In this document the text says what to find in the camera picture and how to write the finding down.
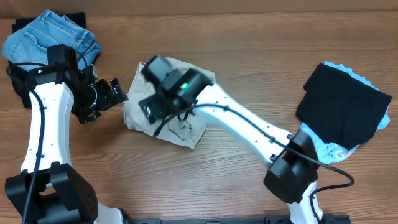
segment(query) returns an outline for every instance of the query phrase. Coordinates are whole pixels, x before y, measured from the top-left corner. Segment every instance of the gray cloth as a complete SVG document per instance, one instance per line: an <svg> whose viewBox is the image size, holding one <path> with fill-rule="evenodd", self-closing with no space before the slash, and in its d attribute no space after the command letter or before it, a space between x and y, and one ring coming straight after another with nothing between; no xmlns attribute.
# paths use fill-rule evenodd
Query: gray cloth
<svg viewBox="0 0 398 224"><path fill-rule="evenodd" d="M181 62L177 59L167 58L172 68L186 69L194 68L208 76L215 82L215 74L209 70L198 68L192 64ZM150 136L153 136L156 128L161 121L156 121L154 124L149 124L148 119L144 116L138 102L152 96L155 93L155 88L152 83L147 82L141 74L141 69L144 63L140 63L137 67L136 76L132 81L130 90L128 92L129 100L123 104L124 123L129 129L142 131ZM186 121L179 121L178 118L172 119L168 122L160 132L157 138L169 141L180 146L187 146L194 149L198 144L201 136L205 132L206 124L202 120L192 114L188 115Z"/></svg>

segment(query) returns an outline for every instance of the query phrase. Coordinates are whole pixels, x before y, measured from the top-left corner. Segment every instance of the black cloth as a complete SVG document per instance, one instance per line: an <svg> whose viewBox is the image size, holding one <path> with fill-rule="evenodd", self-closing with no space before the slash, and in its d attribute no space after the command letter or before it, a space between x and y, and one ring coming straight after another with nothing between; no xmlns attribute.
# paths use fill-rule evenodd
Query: black cloth
<svg viewBox="0 0 398 224"><path fill-rule="evenodd" d="M323 142L346 149L374 136L392 100L346 72L324 64L319 64L303 88L307 93L297 108L297 117Z"/></svg>
<svg viewBox="0 0 398 224"><path fill-rule="evenodd" d="M83 12L67 14L66 15L70 20L76 23L78 26L86 29L86 15ZM16 19L15 24L12 25L12 33L17 32L18 30L24 28L27 24L32 22L35 18L26 18L26 19ZM26 80L28 72L21 69L20 67L15 67L11 70L11 73L20 78L21 80ZM14 91L22 98L22 104L25 108L30 108L30 98L29 91L26 90L24 86L20 86L15 81L12 81L12 86L14 87Z"/></svg>

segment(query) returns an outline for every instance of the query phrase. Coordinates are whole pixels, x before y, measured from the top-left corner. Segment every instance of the blue cloth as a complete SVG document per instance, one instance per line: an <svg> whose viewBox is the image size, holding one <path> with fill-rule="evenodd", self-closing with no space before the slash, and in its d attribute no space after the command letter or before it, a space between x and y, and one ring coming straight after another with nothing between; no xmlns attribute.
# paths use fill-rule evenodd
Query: blue cloth
<svg viewBox="0 0 398 224"><path fill-rule="evenodd" d="M90 31L76 25L67 16L58 16L46 10L26 27L10 35L3 45L2 56L12 63L36 62L48 64L47 47L65 44L84 55L88 65L93 62L101 47ZM77 55L79 69L85 68ZM34 65L21 66L24 70L37 68Z"/></svg>
<svg viewBox="0 0 398 224"><path fill-rule="evenodd" d="M338 70L341 70L343 72L346 72L348 75L350 75L352 78L355 78L356 80L359 80L363 82L365 85L368 85L375 90L379 91L378 88L374 87L370 81L366 80L364 77L361 77L355 73L353 73L353 70L351 68L346 68L344 65L335 65L331 62L325 62L325 65L331 66L333 68L337 68ZM387 115L388 108L386 110L386 113L383 117L383 119L380 121L379 126L377 127L377 130L384 129L388 123L390 123L390 119ZM336 144L336 143L324 143L315 132L313 132L308 125L306 125L304 122L302 123L301 130L305 131L308 135L310 135L312 142L315 146L315 150L318 155L318 159L320 162L326 163L326 164L331 164L331 163L336 163L336 162L341 162L345 159L347 159L354 151L358 148L358 146L355 146L354 148L347 150L344 147Z"/></svg>

